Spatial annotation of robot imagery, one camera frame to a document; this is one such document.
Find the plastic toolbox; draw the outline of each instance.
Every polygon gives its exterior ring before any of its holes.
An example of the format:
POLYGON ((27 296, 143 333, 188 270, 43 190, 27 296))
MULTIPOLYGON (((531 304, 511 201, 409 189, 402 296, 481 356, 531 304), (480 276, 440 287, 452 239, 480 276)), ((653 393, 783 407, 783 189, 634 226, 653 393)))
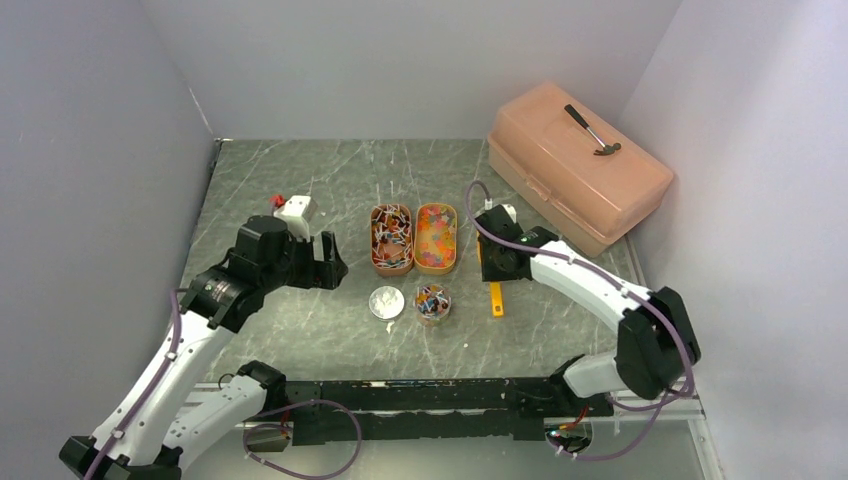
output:
POLYGON ((553 83, 498 110, 489 163, 586 255, 595 257, 659 207, 674 174, 553 83), (608 155, 566 110, 579 112, 608 155))

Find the toolbox lid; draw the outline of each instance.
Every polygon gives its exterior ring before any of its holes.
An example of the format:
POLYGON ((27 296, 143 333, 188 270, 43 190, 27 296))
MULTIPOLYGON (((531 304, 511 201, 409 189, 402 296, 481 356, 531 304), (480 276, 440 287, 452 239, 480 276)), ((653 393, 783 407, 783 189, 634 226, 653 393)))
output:
POLYGON ((621 237, 656 209, 674 177, 550 82, 501 107, 491 138, 528 186, 599 240, 621 237), (595 155, 599 143, 565 111, 569 104, 606 144, 621 149, 595 155))

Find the toolbox latch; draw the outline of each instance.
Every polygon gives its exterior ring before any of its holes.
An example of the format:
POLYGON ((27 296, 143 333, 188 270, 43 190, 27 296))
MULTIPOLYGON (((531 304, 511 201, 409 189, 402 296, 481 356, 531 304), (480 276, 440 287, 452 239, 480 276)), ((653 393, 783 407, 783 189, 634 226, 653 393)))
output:
POLYGON ((527 176, 527 186, 532 188, 533 191, 536 192, 545 202, 547 202, 548 199, 551 197, 551 189, 542 185, 542 183, 536 180, 533 175, 527 176))

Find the marble table surface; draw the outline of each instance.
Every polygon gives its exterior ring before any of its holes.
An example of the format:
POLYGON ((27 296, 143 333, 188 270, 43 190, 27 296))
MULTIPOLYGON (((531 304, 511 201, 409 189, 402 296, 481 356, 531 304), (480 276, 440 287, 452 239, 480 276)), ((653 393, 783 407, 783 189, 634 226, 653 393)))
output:
MULTIPOLYGON (((552 228, 488 165, 481 140, 303 140, 224 143, 192 240, 183 285, 218 262, 239 226, 269 211, 273 194, 309 194, 318 203, 313 231, 335 232, 350 273, 334 291, 283 288, 268 295, 207 372, 207 381, 257 359, 292 380, 479 378, 548 375, 565 360, 614 347, 596 317, 549 287, 530 281, 503 284, 506 315, 491 315, 481 281, 474 232, 462 207, 472 179, 495 202, 512 203, 525 229, 552 228), (378 203, 402 203, 413 212, 428 202, 460 212, 458 261, 446 276, 412 270, 382 278, 369 258, 368 219, 378 203), (424 327, 412 296, 424 282, 443 284, 453 298, 449 319, 424 327), (368 308, 371 292, 399 288, 407 307, 391 329, 368 308)), ((475 202, 482 205, 477 193, 475 202)), ((633 259, 621 240, 595 261, 636 282, 633 259)))

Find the hammer head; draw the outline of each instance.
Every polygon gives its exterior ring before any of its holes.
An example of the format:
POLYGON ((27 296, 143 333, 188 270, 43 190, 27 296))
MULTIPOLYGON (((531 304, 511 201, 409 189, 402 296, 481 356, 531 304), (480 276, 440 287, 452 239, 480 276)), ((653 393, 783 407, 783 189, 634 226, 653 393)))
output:
POLYGON ((620 143, 616 143, 614 145, 604 145, 604 148, 602 150, 595 150, 595 155, 612 155, 618 150, 621 150, 620 143))

